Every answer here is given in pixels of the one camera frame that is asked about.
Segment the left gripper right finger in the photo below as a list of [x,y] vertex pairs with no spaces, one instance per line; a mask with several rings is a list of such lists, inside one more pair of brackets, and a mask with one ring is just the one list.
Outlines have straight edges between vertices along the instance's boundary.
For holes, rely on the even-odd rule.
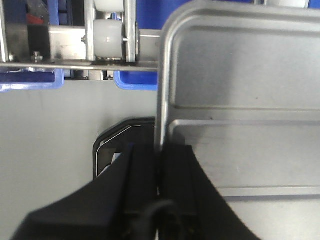
[[172,200],[197,240],[256,240],[211,183],[190,145],[167,145],[160,159],[160,195]]

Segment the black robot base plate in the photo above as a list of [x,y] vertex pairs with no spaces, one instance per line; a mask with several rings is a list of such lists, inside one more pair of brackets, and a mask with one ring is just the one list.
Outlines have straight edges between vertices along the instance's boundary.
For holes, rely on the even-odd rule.
[[128,145],[152,145],[154,137],[154,117],[125,119],[102,132],[92,148],[93,178],[110,166]]

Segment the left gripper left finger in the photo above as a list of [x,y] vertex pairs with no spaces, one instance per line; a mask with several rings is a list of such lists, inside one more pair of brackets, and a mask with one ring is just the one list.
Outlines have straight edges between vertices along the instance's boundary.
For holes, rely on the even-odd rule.
[[29,213],[13,240],[120,240],[157,198],[152,145],[132,144],[95,180]]

